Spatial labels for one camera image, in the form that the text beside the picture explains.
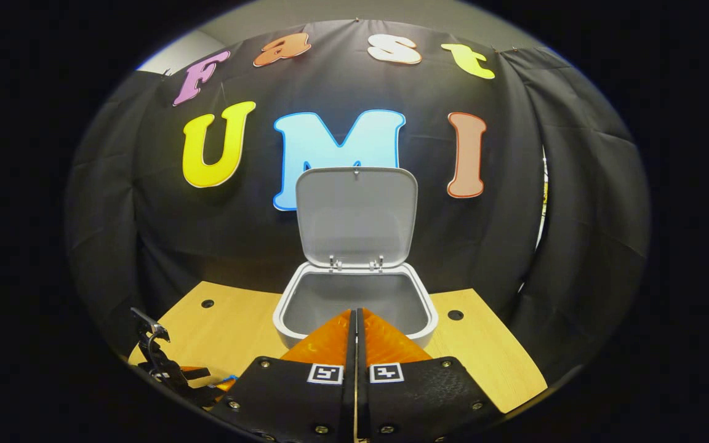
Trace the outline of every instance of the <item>black bracket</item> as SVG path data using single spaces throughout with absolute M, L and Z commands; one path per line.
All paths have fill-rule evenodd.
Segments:
M 356 317 L 352 311 L 346 365 L 258 357 L 211 414 L 269 441 L 352 443 Z
M 456 441 L 502 414 L 455 357 L 366 365 L 363 310 L 350 314 L 346 364 L 258 357 L 210 411 L 269 441 Z
M 172 359 L 169 359 L 160 349 L 155 340 L 162 339 L 168 342 L 169 331 L 163 325 L 147 317 L 146 314 L 136 308 L 130 308 L 135 318 L 135 329 L 138 333 L 138 349 L 144 355 L 146 362 L 138 364 L 138 367 L 146 370 L 155 380 L 166 385 L 169 389 L 183 396 L 186 400 L 198 407 L 210 407 L 216 402 L 216 398 L 224 395 L 225 391 L 214 385 L 206 385 L 200 388 L 192 388 L 188 385 L 188 380 L 208 377 L 209 370 L 205 367 L 183 370 L 182 367 Z

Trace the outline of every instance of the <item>black backdrop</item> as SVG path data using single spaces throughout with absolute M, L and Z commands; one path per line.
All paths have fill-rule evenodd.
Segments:
M 638 135 L 639 145 L 659 146 L 641 150 L 650 167 L 653 195 L 658 196 L 665 176 L 660 160 L 664 158 L 666 162 L 667 158 L 659 144 L 666 121 L 659 119 L 657 112 L 658 97 L 663 95 L 657 81 L 658 67 L 664 58 L 658 58 L 656 38 L 659 23 L 662 27 L 666 23 L 656 20 L 658 9 L 652 3 L 639 6 L 630 2 L 619 7 L 576 3 L 563 8 L 547 2 L 523 2 L 520 10 L 515 9 L 518 5 L 489 8 L 534 31 L 581 67 L 627 119 L 628 126 Z M 11 103 L 14 97 L 24 98 L 20 103 L 27 111 L 22 114 L 25 121 L 32 121 L 30 112 L 45 111 L 51 115 L 52 130 L 46 132 L 44 119 L 34 121 L 26 132 L 0 130 L 0 138 L 12 142 L 12 146 L 22 145 L 28 134 L 33 151 L 14 151 L 14 155 L 34 162 L 34 178 L 40 185 L 40 191 L 29 191 L 26 199 L 16 196 L 26 197 L 27 188 L 16 186 L 9 190 L 10 207 L 30 214 L 31 221 L 19 225 L 0 219 L 0 239 L 6 245 L 0 250 L 0 289 L 9 287 L 13 291 L 11 297 L 0 299 L 8 302 L 0 303 L 0 309 L 17 308 L 18 316 L 12 319 L 18 320 L 24 331 L 42 334 L 40 340 L 20 342 L 20 348 L 29 353 L 17 355 L 17 361 L 6 359 L 0 365 L 2 392 L 20 392 L 18 404 L 26 406 L 18 407 L 17 412 L 2 410 L 0 399 L 0 410 L 6 416 L 0 421 L 0 429 L 12 429 L 21 435 L 62 434 L 82 441 L 112 436 L 219 435 L 216 426 L 167 400 L 113 359 L 99 335 L 90 332 L 94 327 L 86 309 L 78 303 L 75 284 L 67 272 L 65 245 L 58 235 L 63 221 L 59 202 L 65 192 L 63 171 L 70 166 L 82 131 L 105 97 L 141 60 L 205 20 L 200 17 L 213 17 L 222 9 L 218 2 L 161 7 L 155 7 L 153 2 L 128 2 L 118 4 L 114 11 L 117 14 L 102 4 L 75 5 L 70 9 L 57 6 L 28 22 L 10 22 L 8 33 L 0 34 L 6 37 L 41 33 L 41 40 L 34 37 L 1 42 L 8 50 L 0 62 L 20 71 L 16 79 L 10 77 L 14 71 L 0 68 L 0 85 L 8 86 L 0 87 L 0 104 Z M 68 54 L 84 56 L 68 58 Z M 641 70 L 630 69 L 636 66 Z M 45 68 L 73 75 L 46 75 Z M 624 75 L 616 76 L 615 72 Z M 34 152 L 47 155 L 36 157 Z M 11 174 L 22 181 L 26 173 L 19 171 L 11 169 Z M 662 217 L 654 220 L 656 226 L 665 223 Z M 638 431 L 645 435 L 663 432 L 667 437 L 692 431 L 690 426 L 656 426 L 662 415 L 660 385 L 655 384 L 659 379 L 655 375 L 659 358 L 664 355 L 658 346 L 658 334 L 669 322 L 664 298 L 655 296 L 659 289 L 659 241 L 666 244 L 663 237 L 653 237 L 650 266 L 641 292 L 647 297 L 638 298 L 618 335 L 559 394 L 502 426 L 494 437 L 509 435 L 519 441 L 624 441 L 635 437 Z M 23 286 L 28 281 L 39 283 L 37 289 Z M 57 362 L 59 369 L 53 365 Z M 31 383 L 24 384 L 25 379 Z M 686 387 L 679 387 L 682 390 L 676 390 L 676 398 L 682 399 Z M 682 403 L 673 406 L 677 410 L 683 407 Z M 149 426 L 140 425 L 147 421 Z
M 307 53 L 261 68 L 268 42 L 309 34 Z M 378 62 L 372 34 L 413 40 L 419 65 Z M 461 70 L 445 42 L 485 54 L 495 79 Z M 399 160 L 419 183 L 407 262 L 429 292 L 474 288 L 500 315 L 549 384 L 597 350 L 627 311 L 646 258 L 650 211 L 638 150 L 582 73 L 547 48 L 502 53 L 414 25 L 333 20 L 253 37 L 195 98 L 172 106 L 185 70 L 134 73 L 96 117 L 73 163 L 68 250 L 78 289 L 122 355 L 135 336 L 130 306 L 160 317 L 200 280 L 283 292 L 305 261 L 295 213 L 276 210 L 282 135 L 273 122 L 318 113 L 339 143 L 365 110 L 402 112 Z M 256 102 L 231 180 L 195 188 L 182 177 L 183 126 Z M 484 193 L 447 195 L 455 170 L 450 112 L 483 118 Z M 206 146 L 222 146 L 224 123 Z M 550 177 L 545 241 L 535 253 L 545 148 Z M 206 149 L 206 162 L 217 159 Z M 521 283 L 526 285 L 518 292 Z

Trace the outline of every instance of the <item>lid hinge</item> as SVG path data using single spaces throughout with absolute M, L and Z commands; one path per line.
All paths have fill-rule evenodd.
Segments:
M 330 272 L 333 272 L 336 268 L 341 270 L 341 268 L 343 268 L 343 263 L 341 263 L 340 260 L 335 260 L 334 255 L 330 255 Z
M 376 272 L 382 272 L 382 266 L 385 264 L 385 256 L 380 255 L 379 256 L 379 261 L 377 260 L 371 260 L 368 263 L 368 267 L 371 270 L 375 270 Z

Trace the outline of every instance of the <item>orange part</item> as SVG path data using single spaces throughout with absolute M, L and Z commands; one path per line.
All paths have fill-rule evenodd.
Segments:
M 276 62 L 282 58 L 292 58 L 310 49 L 308 34 L 297 33 L 281 37 L 267 43 L 262 53 L 254 60 L 257 68 Z
M 229 389 L 231 389 L 231 386 L 234 384 L 235 381 L 236 380 L 224 381 L 223 383 L 215 385 L 215 387 L 223 391 L 228 391 Z
M 366 365 L 408 364 L 431 359 L 405 334 L 368 309 L 363 309 L 363 324 L 366 329 Z M 348 335 L 349 309 L 346 309 L 310 333 L 281 359 L 306 364 L 345 365 Z
M 304 364 L 346 365 L 348 336 L 349 309 L 346 309 L 308 334 L 281 359 Z
M 408 364 L 431 359 L 396 327 L 365 308 L 363 323 L 366 328 L 366 365 Z

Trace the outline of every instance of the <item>black curtain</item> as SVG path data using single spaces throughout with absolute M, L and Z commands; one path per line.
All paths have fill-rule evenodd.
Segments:
M 261 68 L 268 42 L 308 33 L 313 47 Z M 377 61 L 372 34 L 404 36 L 423 61 Z M 439 46 L 484 54 L 495 79 L 458 67 Z M 399 162 L 419 183 L 411 254 L 429 292 L 474 288 L 506 322 L 549 384 L 586 359 L 619 323 L 639 283 L 649 202 L 638 151 L 624 124 L 575 68 L 544 48 L 496 54 L 446 33 L 380 20 L 308 23 L 236 43 L 231 56 L 172 106 L 185 73 L 134 73 L 90 126 L 71 171 L 68 250 L 79 293 L 107 340 L 132 349 L 129 306 L 157 319 L 200 280 L 282 292 L 305 261 L 296 216 L 272 198 L 281 189 L 283 141 L 274 121 L 318 113 L 338 143 L 365 110 L 403 113 Z M 215 115 L 206 146 L 222 146 L 220 113 L 256 102 L 244 153 L 224 185 L 183 178 L 183 126 Z M 455 169 L 450 112 L 487 124 L 472 199 L 448 196 Z M 550 196 L 546 233 L 542 147 Z M 220 149 L 205 149 L 207 163 Z

